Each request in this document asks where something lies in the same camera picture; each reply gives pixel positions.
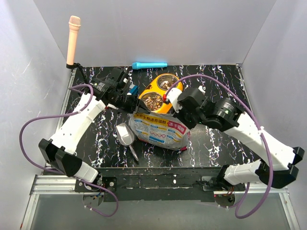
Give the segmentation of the pink white pet food bag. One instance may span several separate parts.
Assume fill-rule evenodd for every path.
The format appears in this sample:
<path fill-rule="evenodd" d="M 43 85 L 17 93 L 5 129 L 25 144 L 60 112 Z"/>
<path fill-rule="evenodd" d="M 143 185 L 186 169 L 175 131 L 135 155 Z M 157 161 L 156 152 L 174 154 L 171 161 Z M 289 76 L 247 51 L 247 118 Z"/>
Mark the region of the pink white pet food bag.
<path fill-rule="evenodd" d="M 139 140 L 164 149 L 186 150 L 189 144 L 190 130 L 171 115 L 131 114 L 129 126 Z"/>

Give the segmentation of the silver metal scoop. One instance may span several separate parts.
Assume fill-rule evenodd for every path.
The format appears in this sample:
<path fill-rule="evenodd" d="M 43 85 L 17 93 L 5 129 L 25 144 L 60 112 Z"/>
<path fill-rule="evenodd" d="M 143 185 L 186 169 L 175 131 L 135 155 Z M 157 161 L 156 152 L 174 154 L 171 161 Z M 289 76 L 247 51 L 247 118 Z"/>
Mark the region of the silver metal scoop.
<path fill-rule="evenodd" d="M 138 162 L 139 158 L 137 153 L 133 148 L 133 143 L 135 141 L 135 136 L 129 126 L 125 123 L 116 125 L 116 132 L 121 145 L 129 147 L 134 159 Z"/>

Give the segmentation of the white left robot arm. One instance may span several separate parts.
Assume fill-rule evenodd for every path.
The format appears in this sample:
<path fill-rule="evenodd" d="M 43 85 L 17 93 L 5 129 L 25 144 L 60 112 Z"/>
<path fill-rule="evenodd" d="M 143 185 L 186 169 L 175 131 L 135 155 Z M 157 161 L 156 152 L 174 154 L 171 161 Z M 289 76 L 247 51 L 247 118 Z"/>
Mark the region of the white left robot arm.
<path fill-rule="evenodd" d="M 127 95 L 123 88 L 127 80 L 93 79 L 92 89 L 85 92 L 60 129 L 50 139 L 42 139 L 39 148 L 52 167 L 68 177 L 76 177 L 85 181 L 90 191 L 96 192 L 102 186 L 98 171 L 74 155 L 81 137 L 95 118 L 107 107 L 120 109 L 128 114 L 146 113 L 150 110 L 137 95 Z"/>

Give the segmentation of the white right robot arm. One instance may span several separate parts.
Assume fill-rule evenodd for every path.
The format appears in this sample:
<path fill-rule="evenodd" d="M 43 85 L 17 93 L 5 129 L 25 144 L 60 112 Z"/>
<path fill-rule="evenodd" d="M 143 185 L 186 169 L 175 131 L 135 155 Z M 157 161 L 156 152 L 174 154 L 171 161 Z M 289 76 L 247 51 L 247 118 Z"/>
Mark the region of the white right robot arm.
<path fill-rule="evenodd" d="M 222 190 L 248 182 L 269 183 L 271 187 L 283 188 L 297 179 L 296 164 L 304 156 L 300 147 L 291 148 L 267 133 L 258 130 L 252 118 L 230 99 L 211 102 L 207 98 L 183 100 L 172 99 L 175 117 L 189 129 L 197 124 L 205 125 L 237 139 L 259 156 L 259 160 L 241 164 L 224 165 L 215 178 Z"/>

